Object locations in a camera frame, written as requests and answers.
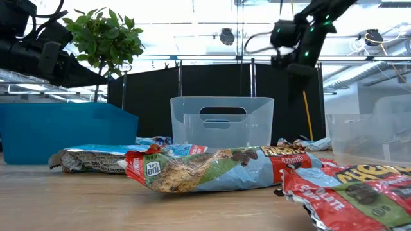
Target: ceiling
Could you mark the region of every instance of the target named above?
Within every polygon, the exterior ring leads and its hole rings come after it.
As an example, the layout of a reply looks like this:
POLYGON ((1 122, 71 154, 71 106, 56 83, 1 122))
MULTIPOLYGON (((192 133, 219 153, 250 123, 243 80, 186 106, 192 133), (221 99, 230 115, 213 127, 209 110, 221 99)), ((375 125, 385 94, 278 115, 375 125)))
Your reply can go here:
MULTIPOLYGON (((57 0, 31 0, 38 6, 38 14, 49 14, 58 5, 57 0)), ((66 17, 75 19, 79 16, 74 9, 89 11, 95 8, 107 7, 113 9, 121 15, 134 18, 137 25, 144 29, 141 34, 143 44, 146 46, 144 56, 150 55, 202 55, 202 56, 236 56, 248 55, 244 52, 244 43, 256 33, 271 31, 274 23, 278 19, 292 19, 293 13, 301 11, 308 5, 309 0, 284 0, 282 14, 279 14, 279 2, 274 0, 249 0, 244 7, 237 7, 234 0, 69 0, 65 1, 63 10, 68 10, 66 17), (234 44, 226 46, 220 42, 222 28, 230 28, 236 37, 234 44)), ((365 46, 361 39, 355 43, 357 36, 364 34, 366 29, 379 29, 383 34, 384 46, 390 55, 390 47, 404 41, 411 35, 411 18, 408 8, 411 1, 386 1, 386 0, 359 0, 359 4, 352 6, 341 16, 334 25, 337 28, 336 34, 329 34, 321 55, 367 55, 362 48, 365 48, 371 55, 381 55, 380 46, 365 46)), ((269 45, 269 35, 262 35, 252 39, 247 50, 253 51, 267 47, 269 45)), ((68 45, 66 49, 73 53, 78 53, 76 48, 68 45)), ((255 55, 274 55, 275 51, 264 51, 255 55)), ((136 61, 132 64, 132 72, 149 71, 152 69, 164 68, 164 63, 168 61, 136 61)), ((191 64, 220 64, 233 61, 221 60, 192 60, 184 61, 184 65, 191 64)), ((324 62, 323 75, 326 78, 337 72, 355 68, 351 64, 328 64, 324 62)), ((384 71, 387 76, 395 74, 393 69, 384 71)), ((382 73, 369 76, 360 84, 368 83, 378 78, 386 78, 382 73)), ((397 79, 382 81, 370 87, 397 87, 397 79)), ((81 91, 92 90, 93 87, 86 87, 81 91)))

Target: green leaves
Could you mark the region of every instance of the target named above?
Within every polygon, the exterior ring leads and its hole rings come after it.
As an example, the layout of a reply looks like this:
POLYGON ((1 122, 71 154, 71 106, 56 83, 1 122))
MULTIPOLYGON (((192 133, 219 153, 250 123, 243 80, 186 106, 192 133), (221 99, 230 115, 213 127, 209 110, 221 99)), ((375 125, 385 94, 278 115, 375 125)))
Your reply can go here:
POLYGON ((82 12, 82 11, 79 11, 79 10, 76 10, 76 9, 74 9, 74 10, 75 10, 75 12, 77 12, 77 13, 80 13, 80 14, 82 14, 82 15, 85 15, 85 13, 82 12))
POLYGON ((133 57, 141 55, 144 46, 139 38, 143 32, 135 28, 134 20, 108 9, 94 9, 80 14, 76 19, 63 18, 66 28, 73 34, 73 44, 78 48, 78 61, 87 61, 91 67, 108 66, 104 76, 121 76, 120 67, 131 64, 133 57))

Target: black panel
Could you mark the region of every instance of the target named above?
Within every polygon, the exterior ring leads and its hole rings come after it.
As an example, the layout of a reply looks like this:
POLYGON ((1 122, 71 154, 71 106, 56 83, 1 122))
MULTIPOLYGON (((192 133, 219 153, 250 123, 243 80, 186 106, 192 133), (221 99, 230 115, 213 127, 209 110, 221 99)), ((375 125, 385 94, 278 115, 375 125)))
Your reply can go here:
MULTIPOLYGON (((177 97, 178 69, 129 74, 125 110, 139 117, 137 136, 172 136, 170 99, 177 97)), ((109 103, 121 108, 123 77, 110 83, 109 103)))
POLYGON ((183 96, 250 96, 250 64, 182 67, 183 96))
MULTIPOLYGON (((257 96, 274 98, 274 116, 272 144, 277 144, 278 138, 289 142, 298 139, 299 135, 310 138, 306 108, 302 93, 292 104, 288 103, 288 74, 273 69, 270 65, 256 64, 257 96)), ((324 96, 322 81, 313 76, 306 89, 308 108, 314 140, 326 136, 324 120, 324 96)))

